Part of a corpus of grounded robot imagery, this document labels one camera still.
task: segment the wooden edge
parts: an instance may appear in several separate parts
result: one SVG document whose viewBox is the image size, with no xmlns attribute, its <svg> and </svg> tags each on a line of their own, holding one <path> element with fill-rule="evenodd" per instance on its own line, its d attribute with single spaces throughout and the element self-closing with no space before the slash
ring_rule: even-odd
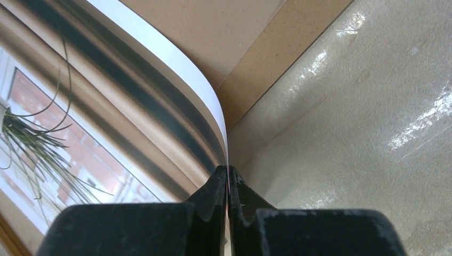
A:
<svg viewBox="0 0 452 256">
<path fill-rule="evenodd" d="M 287 0 L 216 94 L 227 130 L 325 31 L 352 0 Z"/>
<path fill-rule="evenodd" d="M 0 242 L 10 256 L 31 255 L 23 242 L 0 213 Z"/>
</svg>

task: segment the brown cardboard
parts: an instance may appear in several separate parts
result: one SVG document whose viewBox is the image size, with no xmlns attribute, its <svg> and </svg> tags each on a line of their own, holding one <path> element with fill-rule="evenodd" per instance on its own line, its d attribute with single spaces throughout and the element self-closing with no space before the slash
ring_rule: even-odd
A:
<svg viewBox="0 0 452 256">
<path fill-rule="evenodd" d="M 230 130 L 351 0 L 287 0 L 216 90 Z"/>
<path fill-rule="evenodd" d="M 217 88 L 285 0 L 121 0 L 153 25 Z"/>
</svg>

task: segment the window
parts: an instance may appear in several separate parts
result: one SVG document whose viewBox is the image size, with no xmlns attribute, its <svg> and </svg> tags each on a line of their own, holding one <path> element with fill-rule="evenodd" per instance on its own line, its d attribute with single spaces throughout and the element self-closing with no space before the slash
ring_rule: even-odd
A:
<svg viewBox="0 0 452 256">
<path fill-rule="evenodd" d="M 15 114 L 33 114 L 51 102 L 53 92 L 41 84 L 22 65 L 0 48 L 0 97 L 7 99 Z M 43 127 L 54 127 L 64 116 L 66 109 L 57 100 L 48 110 L 30 117 L 30 120 Z M 102 137 L 88 122 L 75 111 L 70 111 L 63 126 L 69 128 L 56 132 L 54 136 L 65 139 L 69 146 L 59 154 L 70 163 L 68 171 L 81 181 L 89 184 L 89 190 L 101 203 L 140 203 L 161 202 L 152 192 L 153 183 L 140 170 L 119 155 L 118 151 Z M 49 174 L 40 174 L 31 163 L 20 166 L 12 157 L 12 165 L 0 170 L 0 189 L 15 202 L 28 219 L 45 233 L 58 213 L 68 205 L 78 204 L 80 200 L 63 181 L 54 181 Z M 0 167 L 8 166 L 10 152 L 2 136 L 0 141 Z M 33 187 L 23 169 L 36 174 L 36 181 L 42 198 L 36 199 Z"/>
</svg>

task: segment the shiny surface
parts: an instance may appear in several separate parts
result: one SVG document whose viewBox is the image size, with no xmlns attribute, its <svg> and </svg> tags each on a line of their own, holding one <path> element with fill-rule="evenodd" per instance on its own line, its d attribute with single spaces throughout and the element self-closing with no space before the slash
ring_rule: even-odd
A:
<svg viewBox="0 0 452 256">
<path fill-rule="evenodd" d="M 409 255 L 452 255 L 452 3 L 356 0 L 229 134 L 280 208 L 383 212 Z"/>
</svg>

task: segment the white plant pot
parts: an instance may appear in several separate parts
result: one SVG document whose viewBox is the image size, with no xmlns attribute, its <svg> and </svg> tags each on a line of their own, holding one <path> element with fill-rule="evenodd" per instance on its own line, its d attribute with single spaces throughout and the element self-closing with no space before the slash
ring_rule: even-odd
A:
<svg viewBox="0 0 452 256">
<path fill-rule="evenodd" d="M 8 106 L 8 102 L 0 97 L 0 134 L 3 131 L 3 118 L 5 117 L 6 109 L 8 108 Z"/>
</svg>

